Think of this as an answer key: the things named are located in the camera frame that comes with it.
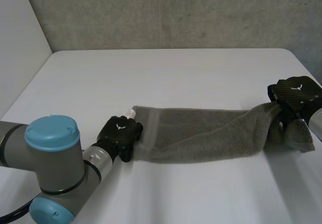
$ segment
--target white table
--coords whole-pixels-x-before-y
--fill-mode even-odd
[[[83,148],[133,105],[250,109],[267,86],[311,74],[284,49],[93,50],[53,54],[2,120],[74,118]],[[321,223],[322,149],[202,164],[117,161],[75,223]],[[33,173],[0,168],[0,215],[34,197]],[[32,223],[28,216],[15,223]]]

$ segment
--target white wall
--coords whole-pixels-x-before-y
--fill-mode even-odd
[[[0,0],[0,118],[52,54],[28,0]]]

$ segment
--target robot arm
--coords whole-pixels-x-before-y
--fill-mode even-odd
[[[71,223],[115,158],[131,160],[133,143],[143,130],[134,116],[130,110],[112,117],[97,142],[84,152],[77,124],[70,117],[43,117],[30,125],[0,121],[0,166],[37,175],[41,193],[29,207],[36,223]]]
[[[291,77],[268,86],[271,101],[283,108],[281,122],[304,119],[309,129],[322,140],[322,88],[309,77]]]

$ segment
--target blue joint cap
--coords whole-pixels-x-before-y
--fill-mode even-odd
[[[79,141],[77,123],[67,116],[42,117],[30,123],[25,131],[27,144],[40,151],[58,152],[73,147]]]
[[[37,224],[69,224],[75,216],[62,205],[43,197],[36,197],[29,213]]]

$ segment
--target towel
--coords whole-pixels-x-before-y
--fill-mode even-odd
[[[266,144],[314,150],[306,124],[297,119],[281,126],[276,102],[252,110],[205,110],[134,106],[143,133],[134,160],[199,163],[252,156]]]

